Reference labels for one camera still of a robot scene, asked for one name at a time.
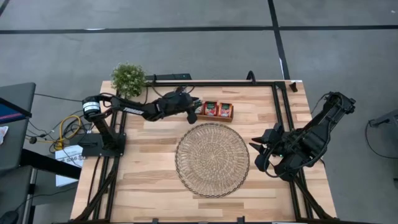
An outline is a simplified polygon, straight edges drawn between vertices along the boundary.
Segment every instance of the concrete floor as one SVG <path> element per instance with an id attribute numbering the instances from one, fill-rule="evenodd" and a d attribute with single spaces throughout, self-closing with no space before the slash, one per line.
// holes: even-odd
<path id="1" fill-rule="evenodd" d="M 397 1 L 278 0 L 280 26 L 398 24 Z M 168 26 L 271 26 L 267 1 L 11 0 L 4 29 L 86 29 Z M 338 216 L 396 223 L 397 160 L 366 145 L 367 120 L 397 109 L 398 30 L 283 31 L 290 77 L 303 80 L 310 106 L 328 91 L 357 101 L 356 111 L 332 132 L 326 172 Z M 191 73 L 193 79 L 281 79 L 273 31 L 146 34 L 0 35 L 0 85 L 36 82 L 37 93 L 82 99 L 97 94 L 119 62 L 153 73 Z M 35 97 L 32 122 L 49 129 L 80 104 Z M 398 156 L 388 127 L 369 130 L 382 154 Z M 26 144 L 47 154 L 47 146 Z M 64 222 L 73 197 L 38 206 L 35 223 Z"/>

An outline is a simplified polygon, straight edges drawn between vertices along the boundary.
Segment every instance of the potted plant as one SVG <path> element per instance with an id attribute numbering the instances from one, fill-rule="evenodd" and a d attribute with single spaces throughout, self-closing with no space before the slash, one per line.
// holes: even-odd
<path id="1" fill-rule="evenodd" d="M 120 63 L 112 72 L 112 88 L 127 99 L 139 96 L 145 87 L 145 71 L 139 65 Z"/>

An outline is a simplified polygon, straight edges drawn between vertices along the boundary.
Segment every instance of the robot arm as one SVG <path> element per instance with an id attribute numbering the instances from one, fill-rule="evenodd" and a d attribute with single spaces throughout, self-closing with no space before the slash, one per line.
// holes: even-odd
<path id="1" fill-rule="evenodd" d="M 256 166 L 267 173 L 271 155 L 283 157 L 274 166 L 276 176 L 282 180 L 293 181 L 300 168 L 311 167 L 326 153 L 330 141 L 330 132 L 345 115 L 354 112 L 355 100 L 348 99 L 341 93 L 330 92 L 326 97 L 322 111 L 317 114 L 304 128 L 285 132 L 280 124 L 267 129 L 262 137 L 252 140 L 261 145 L 250 143 L 259 155 Z"/>
<path id="2" fill-rule="evenodd" d="M 100 101 L 110 102 L 109 109 L 101 112 Z M 182 87 L 167 93 L 152 103 L 138 103 L 109 93 L 89 96 L 83 100 L 83 114 L 87 121 L 93 122 L 103 140 L 103 149 L 117 151 L 121 144 L 120 135 L 110 128 L 105 121 L 115 111 L 125 111 L 142 116 L 147 121 L 157 121 L 164 117 L 187 112 L 187 120 L 193 124 L 197 120 L 195 109 L 201 106 L 201 101 L 184 92 Z"/>

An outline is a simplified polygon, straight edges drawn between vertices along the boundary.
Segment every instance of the round wicker tray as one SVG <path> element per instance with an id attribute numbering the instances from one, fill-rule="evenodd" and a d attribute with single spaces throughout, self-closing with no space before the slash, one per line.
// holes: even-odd
<path id="1" fill-rule="evenodd" d="M 249 151 L 242 137 L 222 124 L 189 130 L 177 146 L 175 165 L 182 183 L 203 197 L 237 190 L 249 172 Z"/>

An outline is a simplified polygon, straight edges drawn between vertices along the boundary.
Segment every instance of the monitor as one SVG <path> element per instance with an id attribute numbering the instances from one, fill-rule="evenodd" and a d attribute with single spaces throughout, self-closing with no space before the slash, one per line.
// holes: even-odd
<path id="1" fill-rule="evenodd" d="M 0 124 L 31 118 L 32 114 L 7 100 L 0 98 Z"/>

